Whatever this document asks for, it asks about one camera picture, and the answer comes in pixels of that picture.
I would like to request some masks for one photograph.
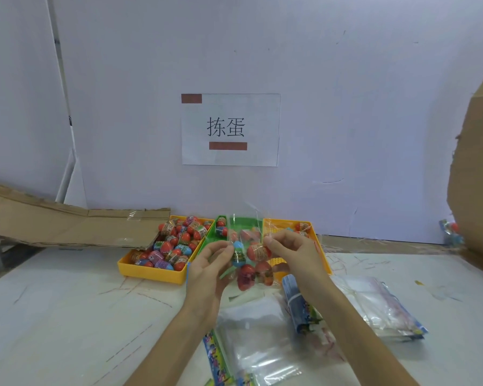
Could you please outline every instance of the sign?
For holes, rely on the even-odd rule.
[[[281,95],[181,95],[182,163],[277,167]]]

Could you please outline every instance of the colorful printed wrapper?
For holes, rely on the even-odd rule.
[[[229,373],[214,331],[210,331],[202,341],[206,348],[207,358],[209,359],[213,375],[212,384],[215,386],[256,386],[250,374],[243,373],[233,376]]]

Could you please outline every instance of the brown stripe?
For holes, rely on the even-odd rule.
[[[182,94],[181,103],[183,104],[202,104],[202,94]]]
[[[247,150],[246,142],[210,142],[210,150]]]

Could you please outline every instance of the table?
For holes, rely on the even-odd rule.
[[[185,287],[125,278],[121,248],[47,249],[0,278],[0,386],[122,385],[183,303]],[[380,278],[421,321],[393,353],[420,384],[483,385],[483,272],[451,255],[328,254],[337,274]],[[211,377],[199,345],[179,381]],[[347,363],[283,385],[357,385]]]

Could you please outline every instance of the cardboard sheet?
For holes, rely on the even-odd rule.
[[[33,246],[145,247],[169,216],[169,208],[88,210],[0,185],[0,237]]]
[[[467,248],[483,257],[483,83],[469,103],[458,136],[448,203]]]

